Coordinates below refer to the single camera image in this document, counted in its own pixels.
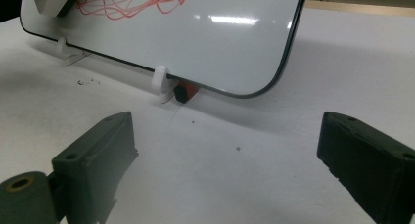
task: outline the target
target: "whiteboard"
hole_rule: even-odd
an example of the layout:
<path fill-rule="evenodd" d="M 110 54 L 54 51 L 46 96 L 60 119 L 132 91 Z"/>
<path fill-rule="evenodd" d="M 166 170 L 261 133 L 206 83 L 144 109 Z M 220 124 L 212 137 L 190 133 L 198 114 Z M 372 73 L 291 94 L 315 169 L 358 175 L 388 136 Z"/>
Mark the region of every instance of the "whiteboard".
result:
<path fill-rule="evenodd" d="M 23 0 L 31 34 L 248 98 L 269 89 L 288 59 L 304 0 L 78 0 L 63 18 Z"/>

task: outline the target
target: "white plastic stand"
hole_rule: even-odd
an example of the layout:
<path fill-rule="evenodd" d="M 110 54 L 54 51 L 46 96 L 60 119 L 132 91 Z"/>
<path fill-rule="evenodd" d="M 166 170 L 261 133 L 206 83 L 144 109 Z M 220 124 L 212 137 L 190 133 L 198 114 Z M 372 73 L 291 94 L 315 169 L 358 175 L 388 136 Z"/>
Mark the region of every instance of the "white plastic stand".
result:
<path fill-rule="evenodd" d="M 167 103 L 174 95 L 174 87 L 178 80 L 167 79 L 167 68 L 158 66 L 152 79 L 152 88 L 159 94 L 160 103 Z"/>
<path fill-rule="evenodd" d="M 90 54 L 72 47 L 67 46 L 67 40 L 64 37 L 58 39 L 58 54 L 63 56 L 66 66 L 72 65 Z"/>

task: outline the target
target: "small whiteboard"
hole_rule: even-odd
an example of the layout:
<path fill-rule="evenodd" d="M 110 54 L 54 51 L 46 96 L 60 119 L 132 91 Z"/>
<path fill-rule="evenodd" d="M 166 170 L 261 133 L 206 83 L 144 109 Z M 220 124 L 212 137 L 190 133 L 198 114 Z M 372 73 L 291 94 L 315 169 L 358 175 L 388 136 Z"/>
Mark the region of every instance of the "small whiteboard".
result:
<path fill-rule="evenodd" d="M 77 0 L 63 18 L 23 0 L 27 32 L 238 97 L 263 93 L 288 59 L 304 0 Z"/>

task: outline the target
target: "red scribble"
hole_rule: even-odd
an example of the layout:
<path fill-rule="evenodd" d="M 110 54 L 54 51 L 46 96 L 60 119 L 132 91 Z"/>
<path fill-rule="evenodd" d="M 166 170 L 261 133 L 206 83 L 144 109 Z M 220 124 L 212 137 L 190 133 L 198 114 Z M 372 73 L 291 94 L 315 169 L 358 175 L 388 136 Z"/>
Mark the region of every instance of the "red scribble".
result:
<path fill-rule="evenodd" d="M 162 14 L 172 12 L 186 0 L 82 0 L 76 3 L 83 15 L 106 16 L 117 21 L 131 18 L 144 9 L 156 6 Z"/>

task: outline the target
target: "white table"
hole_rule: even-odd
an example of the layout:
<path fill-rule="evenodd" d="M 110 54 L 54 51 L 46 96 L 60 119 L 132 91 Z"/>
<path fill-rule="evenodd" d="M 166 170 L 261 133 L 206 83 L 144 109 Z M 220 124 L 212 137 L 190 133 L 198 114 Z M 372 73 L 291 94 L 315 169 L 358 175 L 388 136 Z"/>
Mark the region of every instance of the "white table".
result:
<path fill-rule="evenodd" d="M 63 67 L 54 43 L 0 23 L 0 180 L 50 173 L 95 123 L 132 111 L 140 156 L 109 224 L 374 223 L 316 157 L 321 118 L 349 114 L 414 147 L 414 27 L 304 9 L 271 91 L 237 100 L 201 90 L 160 105 L 149 73 L 97 56 Z"/>

